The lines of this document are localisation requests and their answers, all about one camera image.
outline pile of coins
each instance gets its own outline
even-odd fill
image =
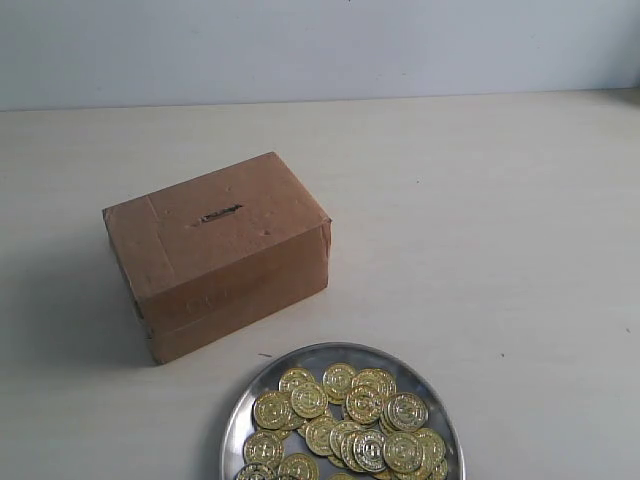
[[[377,480],[445,480],[448,463],[440,435],[424,427],[429,411],[413,393],[397,392],[387,371],[330,365],[318,383],[291,368],[253,404],[257,431],[244,444],[246,465],[236,480],[319,480],[311,455],[285,456],[283,440],[297,431],[309,450],[333,465]],[[329,404],[341,406],[336,419]],[[329,480],[351,480],[336,473]]]

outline white wall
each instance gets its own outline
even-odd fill
[[[0,109],[626,87],[639,0],[0,0]]]

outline plate rim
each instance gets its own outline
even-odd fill
[[[354,349],[358,349],[358,350],[364,350],[367,351],[369,353],[374,353],[376,355],[379,355],[381,357],[386,358],[387,360],[392,360],[394,362],[397,362],[399,365],[401,365],[402,367],[406,368],[408,371],[410,371],[413,375],[416,376],[416,378],[418,378],[422,383],[424,383],[428,388],[429,391],[431,392],[431,394],[433,395],[433,397],[438,400],[438,402],[440,403],[440,405],[443,406],[442,409],[442,413],[445,417],[445,419],[447,420],[447,424],[449,425],[449,428],[451,429],[451,434],[453,436],[453,438],[456,441],[456,447],[457,447],[457,453],[458,453],[458,466],[459,466],[459,475],[458,475],[458,480],[466,480],[466,468],[465,468],[465,461],[464,461],[464,453],[462,451],[462,445],[460,444],[460,437],[458,436],[458,432],[455,428],[455,425],[453,424],[453,422],[451,421],[451,418],[449,418],[449,412],[447,411],[446,408],[444,408],[444,403],[442,402],[442,399],[440,398],[440,395],[438,394],[438,392],[431,386],[431,384],[425,380],[425,378],[420,375],[418,372],[416,372],[416,370],[414,368],[412,368],[411,366],[409,366],[408,364],[406,364],[405,362],[403,362],[402,360],[400,360],[399,358],[384,352],[382,350],[379,350],[377,348],[373,348],[370,347],[368,345],[362,345],[360,343],[352,343],[352,342],[321,342],[321,343],[314,343],[312,345],[307,345],[305,347],[300,347],[300,348],[296,348],[295,350],[290,351],[289,353],[285,353],[284,355],[279,356],[278,358],[270,361],[264,368],[262,368],[252,379],[251,381],[246,385],[245,389],[243,390],[243,393],[238,397],[238,399],[236,400],[235,405],[233,406],[233,409],[231,410],[231,414],[229,415],[229,418],[227,420],[227,423],[225,425],[224,428],[224,435],[222,436],[222,441],[220,443],[220,451],[218,452],[218,458],[219,458],[219,471],[220,471],[220,479],[221,480],[226,480],[224,478],[224,451],[225,451],[225,446],[227,445],[227,440],[229,438],[229,434],[231,432],[231,420],[233,418],[236,417],[236,415],[238,414],[238,410],[240,409],[240,404],[242,402],[242,400],[244,399],[244,397],[247,395],[247,393],[249,391],[251,391],[251,386],[258,380],[258,378],[260,378],[266,371],[268,371],[274,364],[285,360],[287,358],[296,356],[300,353],[306,353],[308,351],[311,350],[317,350],[319,348],[327,348],[327,347],[348,347],[348,348],[354,348]]]

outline white table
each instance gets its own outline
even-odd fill
[[[0,114],[0,478],[214,480],[257,369],[354,341],[449,408],[469,478],[632,478],[630,92]],[[152,367],[100,209],[275,150],[333,217],[330,287]]]

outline brown cardboard box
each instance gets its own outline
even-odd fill
[[[103,216],[159,363],[327,286],[331,220],[275,153]]]

